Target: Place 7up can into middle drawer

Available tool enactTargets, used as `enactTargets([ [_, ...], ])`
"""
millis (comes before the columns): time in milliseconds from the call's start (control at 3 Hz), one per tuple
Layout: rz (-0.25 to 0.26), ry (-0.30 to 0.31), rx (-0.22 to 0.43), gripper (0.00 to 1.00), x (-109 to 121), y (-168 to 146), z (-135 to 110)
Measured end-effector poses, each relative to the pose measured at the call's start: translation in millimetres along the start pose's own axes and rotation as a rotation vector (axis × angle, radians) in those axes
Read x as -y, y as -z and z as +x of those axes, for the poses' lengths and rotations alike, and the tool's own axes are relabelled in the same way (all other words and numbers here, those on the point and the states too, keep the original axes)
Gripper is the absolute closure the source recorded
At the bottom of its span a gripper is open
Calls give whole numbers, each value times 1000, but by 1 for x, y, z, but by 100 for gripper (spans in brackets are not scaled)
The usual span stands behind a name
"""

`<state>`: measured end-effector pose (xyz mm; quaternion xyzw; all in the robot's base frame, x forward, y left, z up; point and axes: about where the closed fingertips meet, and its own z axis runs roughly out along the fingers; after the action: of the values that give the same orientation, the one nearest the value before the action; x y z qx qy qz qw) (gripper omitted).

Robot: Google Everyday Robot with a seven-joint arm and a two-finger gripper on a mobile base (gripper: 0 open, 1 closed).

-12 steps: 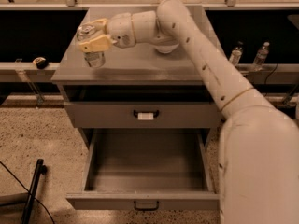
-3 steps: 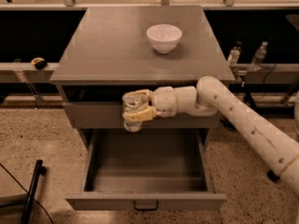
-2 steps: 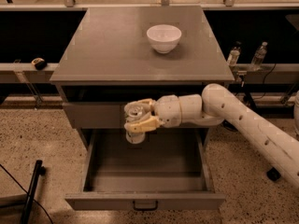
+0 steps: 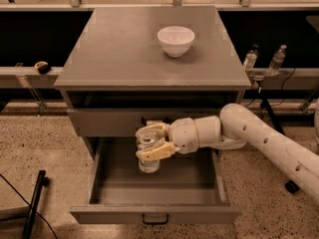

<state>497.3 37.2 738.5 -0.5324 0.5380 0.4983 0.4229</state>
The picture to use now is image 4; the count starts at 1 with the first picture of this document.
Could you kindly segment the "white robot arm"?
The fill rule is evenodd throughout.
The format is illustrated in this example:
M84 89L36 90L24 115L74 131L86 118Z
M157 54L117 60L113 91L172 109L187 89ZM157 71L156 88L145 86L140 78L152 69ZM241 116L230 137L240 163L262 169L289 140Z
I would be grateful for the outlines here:
M228 104L218 116L148 124L136 132L137 158L153 162L203 147L238 149L251 144L290 180L319 201L319 156L270 127L246 107Z

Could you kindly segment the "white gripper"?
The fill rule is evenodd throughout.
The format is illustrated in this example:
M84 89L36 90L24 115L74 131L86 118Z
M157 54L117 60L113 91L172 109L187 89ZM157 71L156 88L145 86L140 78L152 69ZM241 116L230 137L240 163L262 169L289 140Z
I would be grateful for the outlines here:
M199 149L195 122L191 118L177 119L167 130L164 122L144 126L136 132L138 139L159 139L153 146L139 149L136 156L142 161L161 160L176 152L187 154Z

